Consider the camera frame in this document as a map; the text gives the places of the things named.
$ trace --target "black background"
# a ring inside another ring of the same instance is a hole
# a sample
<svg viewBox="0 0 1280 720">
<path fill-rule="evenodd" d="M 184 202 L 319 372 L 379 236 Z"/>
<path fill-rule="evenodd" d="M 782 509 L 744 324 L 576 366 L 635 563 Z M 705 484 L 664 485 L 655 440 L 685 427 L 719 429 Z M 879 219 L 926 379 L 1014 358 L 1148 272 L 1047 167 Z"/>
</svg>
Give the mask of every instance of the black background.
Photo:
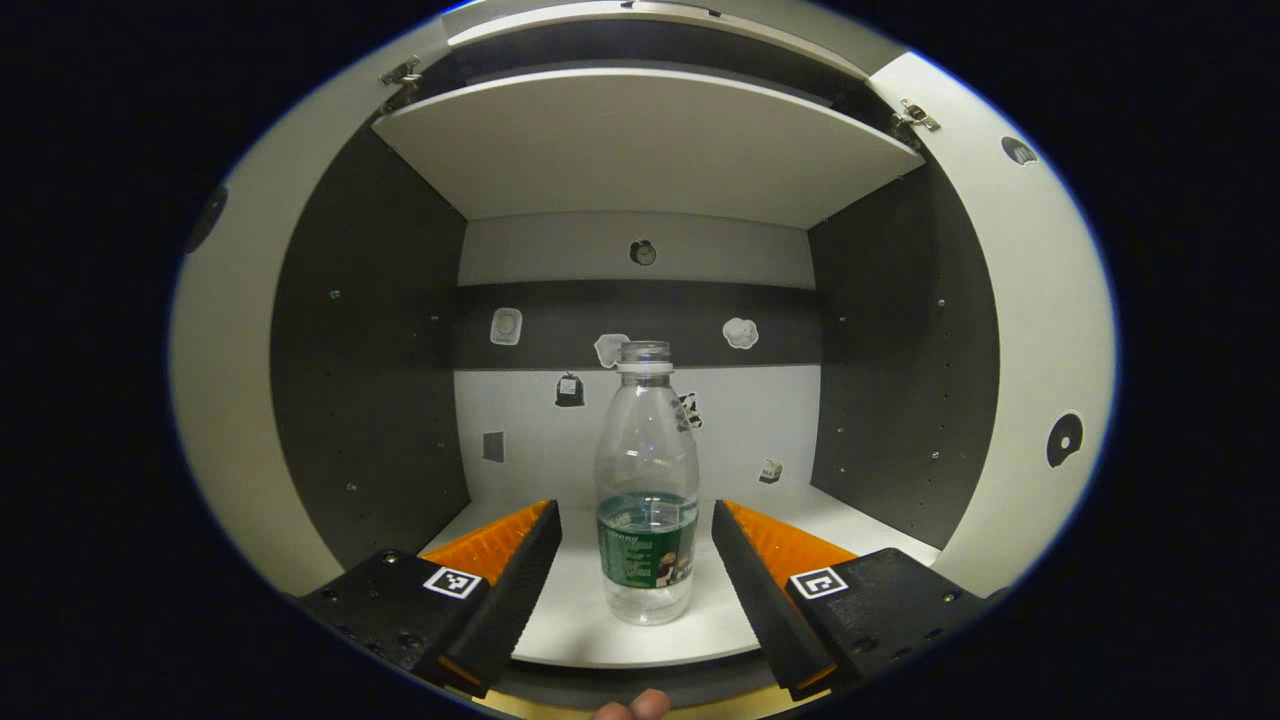
<svg viewBox="0 0 1280 720">
<path fill-rule="evenodd" d="M 831 717 L 1276 706 L 1274 421 L 1260 420 L 1275 379 L 1253 340 L 1276 325 L 1276 243 L 1248 218 L 1268 209 L 1251 192 L 1271 179 L 1254 160 L 1266 123 L 1245 119 L 1274 85 L 1274 10 L 1046 8 L 855 9 L 1005 110 L 1078 192 L 1123 323 L 1111 443 L 1076 521 L 997 616 Z M 13 10 L 5 588 L 26 602 L 3 647 L 15 715 L 451 710 L 308 626 L 232 551 L 178 450 L 164 354 L 207 193 L 301 96 L 433 9 Z"/>
</svg>

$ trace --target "bottle label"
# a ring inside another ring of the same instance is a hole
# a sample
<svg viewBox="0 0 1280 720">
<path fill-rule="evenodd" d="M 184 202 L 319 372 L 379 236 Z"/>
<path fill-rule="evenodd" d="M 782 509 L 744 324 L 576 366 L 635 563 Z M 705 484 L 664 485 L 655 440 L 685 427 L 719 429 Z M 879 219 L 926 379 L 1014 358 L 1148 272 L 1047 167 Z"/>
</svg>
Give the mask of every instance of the bottle label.
<svg viewBox="0 0 1280 720">
<path fill-rule="evenodd" d="M 655 502 L 654 512 L 663 511 L 664 503 Z M 678 518 L 680 506 L 667 511 Z M 634 533 L 611 528 L 596 520 L 600 541 L 600 569 L 604 577 L 628 588 L 666 588 L 689 578 L 694 569 L 692 521 L 658 533 Z"/>
</svg>

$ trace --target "door hinge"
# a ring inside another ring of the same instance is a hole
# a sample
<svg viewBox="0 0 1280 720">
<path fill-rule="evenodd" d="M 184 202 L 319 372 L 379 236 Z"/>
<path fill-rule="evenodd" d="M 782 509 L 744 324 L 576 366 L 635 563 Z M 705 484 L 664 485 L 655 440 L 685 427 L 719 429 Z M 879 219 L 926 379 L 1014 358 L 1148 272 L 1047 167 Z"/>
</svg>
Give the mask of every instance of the door hinge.
<svg viewBox="0 0 1280 720">
<path fill-rule="evenodd" d="M 910 97 L 902 99 L 904 113 L 893 113 L 893 120 L 897 126 L 924 126 L 931 132 L 942 127 L 941 123 L 934 120 L 929 114 L 915 102 L 911 102 Z"/>
<path fill-rule="evenodd" d="M 417 55 L 410 55 L 408 60 L 404 60 L 403 63 L 383 73 L 383 77 L 378 78 L 378 82 L 383 85 L 411 83 L 422 77 L 420 74 L 413 74 L 413 68 L 416 68 L 419 63 L 421 63 L 421 60 L 417 58 Z"/>
</svg>

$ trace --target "water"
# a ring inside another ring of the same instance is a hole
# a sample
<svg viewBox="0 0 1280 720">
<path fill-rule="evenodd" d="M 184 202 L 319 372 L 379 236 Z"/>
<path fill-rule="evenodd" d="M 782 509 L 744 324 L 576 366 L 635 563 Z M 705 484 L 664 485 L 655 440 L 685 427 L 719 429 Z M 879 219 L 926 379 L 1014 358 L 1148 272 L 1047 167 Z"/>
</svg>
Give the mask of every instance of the water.
<svg viewBox="0 0 1280 720">
<path fill-rule="evenodd" d="M 596 520 L 613 615 L 632 625 L 678 618 L 692 588 L 696 500 L 664 492 L 620 495 L 600 503 Z"/>
</svg>

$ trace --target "plastic water bottle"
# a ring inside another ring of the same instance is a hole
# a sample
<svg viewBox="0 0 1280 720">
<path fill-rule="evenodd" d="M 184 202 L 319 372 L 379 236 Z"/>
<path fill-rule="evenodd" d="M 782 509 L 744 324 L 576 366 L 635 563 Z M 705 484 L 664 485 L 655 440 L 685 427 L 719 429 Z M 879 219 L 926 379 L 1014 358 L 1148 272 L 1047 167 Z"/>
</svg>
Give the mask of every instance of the plastic water bottle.
<svg viewBox="0 0 1280 720">
<path fill-rule="evenodd" d="M 678 618 L 692 585 L 698 448 L 672 370 L 668 343 L 622 345 L 622 387 L 595 452 L 604 594 L 634 625 Z"/>
</svg>

